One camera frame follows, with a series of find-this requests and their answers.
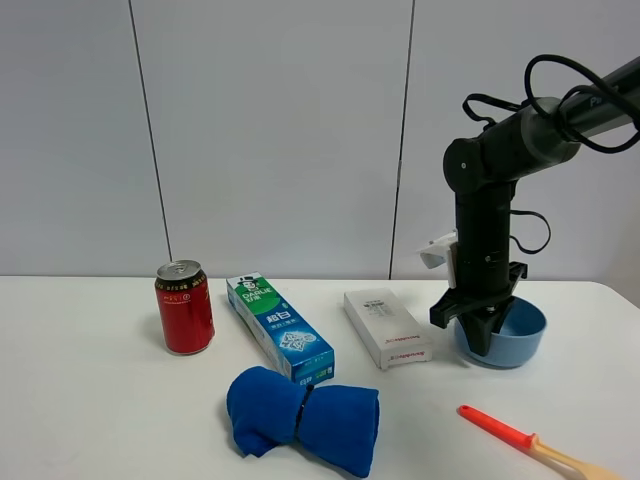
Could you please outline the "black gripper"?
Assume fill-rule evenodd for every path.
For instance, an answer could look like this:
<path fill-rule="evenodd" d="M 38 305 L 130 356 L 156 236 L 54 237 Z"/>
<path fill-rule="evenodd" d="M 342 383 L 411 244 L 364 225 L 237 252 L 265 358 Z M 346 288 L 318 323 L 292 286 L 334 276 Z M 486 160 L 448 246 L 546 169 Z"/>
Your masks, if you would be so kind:
<path fill-rule="evenodd" d="M 486 356 L 492 333 L 499 334 L 513 307 L 510 262 L 510 207 L 515 182 L 490 184 L 455 195 L 458 234 L 455 280 L 431 307 L 430 322 L 440 328 L 460 318 L 471 352 Z"/>

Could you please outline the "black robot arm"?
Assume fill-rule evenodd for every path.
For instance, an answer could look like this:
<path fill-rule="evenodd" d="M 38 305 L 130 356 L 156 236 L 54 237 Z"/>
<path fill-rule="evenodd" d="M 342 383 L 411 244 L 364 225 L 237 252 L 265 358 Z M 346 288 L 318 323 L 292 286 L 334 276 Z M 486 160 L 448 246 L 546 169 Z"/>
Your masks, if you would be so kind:
<path fill-rule="evenodd" d="M 562 98 L 538 97 L 532 73 L 540 63 L 565 66 L 587 79 Z M 639 124 L 639 61 L 633 59 L 605 77 L 582 64 L 555 54 L 541 54 L 524 71 L 526 98 L 515 104 L 484 94 L 478 101 L 509 111 L 502 121 L 481 117 L 463 108 L 485 126 L 473 138 L 454 140 L 444 154 L 443 171 L 455 194 L 456 238 L 445 247 L 450 287 L 431 307 L 431 324 L 446 328 L 457 319 L 470 351 L 485 357 L 492 335 L 499 332 L 516 299 L 513 291 L 526 278 L 528 267 L 509 258 L 515 237 L 510 219 L 517 182 L 529 175 L 568 162 L 581 147 L 602 154 L 625 152 L 639 142 L 633 134 L 616 146 L 594 137 L 618 127 Z"/>

